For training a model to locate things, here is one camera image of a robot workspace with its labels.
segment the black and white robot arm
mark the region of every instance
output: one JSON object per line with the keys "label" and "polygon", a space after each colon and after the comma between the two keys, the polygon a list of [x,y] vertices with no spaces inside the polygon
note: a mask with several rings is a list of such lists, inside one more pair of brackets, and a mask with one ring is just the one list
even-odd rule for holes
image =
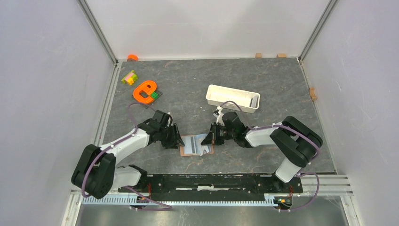
{"label": "black and white robot arm", "polygon": [[249,128],[240,121],[237,113],[223,114],[221,111],[222,107],[218,107],[214,112],[216,122],[212,123],[210,132],[201,145],[222,145],[224,140],[229,139],[245,148],[277,145],[285,159],[273,173],[273,177],[283,184],[288,183],[301,168],[306,167],[323,144],[319,135],[292,116],[265,128]]}
{"label": "black and white robot arm", "polygon": [[[115,168],[121,160],[136,150],[156,141],[160,141],[165,149],[184,146],[177,125],[172,124],[172,117],[162,111],[156,111],[152,119],[138,124],[136,133],[135,130],[105,145],[86,146],[72,175],[72,183],[82,188],[84,177],[90,171],[84,190],[100,199],[112,188],[135,186],[138,183],[141,173],[134,166]],[[106,149],[107,152],[103,153],[90,170],[95,158]]]}

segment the black metal base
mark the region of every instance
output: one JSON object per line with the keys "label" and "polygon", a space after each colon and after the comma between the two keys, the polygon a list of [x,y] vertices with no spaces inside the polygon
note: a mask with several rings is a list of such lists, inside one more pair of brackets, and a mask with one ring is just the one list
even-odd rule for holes
{"label": "black metal base", "polygon": [[[277,186],[272,175],[265,174],[153,174],[142,175],[134,188],[149,192],[156,201],[264,201],[264,194],[303,193],[300,178]],[[119,192],[130,192],[120,188]]]}

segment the white container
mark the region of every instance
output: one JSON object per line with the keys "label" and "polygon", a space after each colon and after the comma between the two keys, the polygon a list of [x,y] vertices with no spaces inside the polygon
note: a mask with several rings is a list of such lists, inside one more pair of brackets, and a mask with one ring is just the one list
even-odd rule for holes
{"label": "white container", "polygon": [[[232,100],[238,104],[243,112],[247,113],[254,113],[259,108],[260,97],[259,93],[216,85],[209,85],[206,96],[209,105],[219,106],[223,102]],[[232,103],[223,105],[223,108],[239,111],[236,105]]]}

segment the white wall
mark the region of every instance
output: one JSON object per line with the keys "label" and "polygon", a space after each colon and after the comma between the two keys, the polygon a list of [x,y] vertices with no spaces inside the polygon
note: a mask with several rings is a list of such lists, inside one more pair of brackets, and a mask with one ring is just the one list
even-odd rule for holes
{"label": "white wall", "polygon": [[60,225],[112,63],[76,1],[1,1],[0,73],[0,225]]}
{"label": "white wall", "polygon": [[399,1],[339,1],[304,60],[365,225],[399,221]]}
{"label": "white wall", "polygon": [[87,0],[117,58],[299,56],[328,0]]}

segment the gray floor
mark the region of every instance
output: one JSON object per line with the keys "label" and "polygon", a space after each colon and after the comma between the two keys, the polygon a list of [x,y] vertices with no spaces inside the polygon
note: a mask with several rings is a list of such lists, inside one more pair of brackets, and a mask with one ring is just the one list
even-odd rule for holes
{"label": "gray floor", "polygon": [[[120,80],[131,70],[138,75],[137,83],[122,84]],[[146,80],[154,80],[163,93],[153,106],[171,112],[181,135],[208,133],[215,121],[215,107],[207,104],[205,94],[208,86],[214,84],[260,93],[259,109],[247,114],[252,125],[270,125],[292,115],[323,137],[305,79],[294,58],[139,61],[122,64],[104,143],[132,130],[127,105],[134,102],[134,89]],[[133,106],[131,111],[138,122],[153,115],[153,111],[142,106]],[[202,157],[181,157],[178,150],[163,150],[160,143],[155,143],[137,150],[120,165],[135,164],[149,173],[272,173],[283,158],[276,146],[244,149],[232,140],[216,146],[215,154]],[[304,171],[334,171],[326,145],[322,146],[319,158]]]}
{"label": "gray floor", "polygon": [[[294,199],[294,206],[309,197]],[[271,207],[174,206],[172,211],[136,212],[122,205],[82,205],[78,226],[347,226],[340,197],[318,197],[309,207],[278,213]]]}

